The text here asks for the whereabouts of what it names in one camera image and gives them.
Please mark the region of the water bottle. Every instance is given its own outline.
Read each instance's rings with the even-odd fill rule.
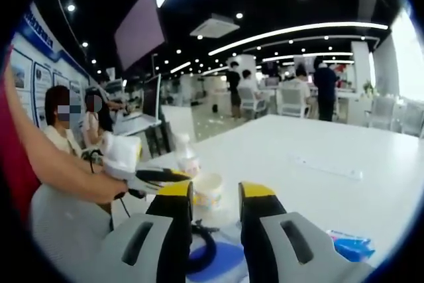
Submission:
[[[174,138],[178,168],[192,177],[197,176],[200,172],[200,162],[191,144],[190,136],[187,133],[181,133],[175,134]]]

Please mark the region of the floor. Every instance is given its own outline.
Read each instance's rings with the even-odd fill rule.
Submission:
[[[191,107],[193,112],[194,131],[197,142],[214,137],[221,133],[235,129],[246,123],[247,119],[234,120],[228,115],[213,113],[208,104],[200,104]],[[275,105],[269,105],[268,112],[273,114],[276,112]],[[318,114],[314,112],[312,119],[317,119]],[[340,103],[339,116],[335,118],[336,122],[346,123],[347,118],[347,104]]]

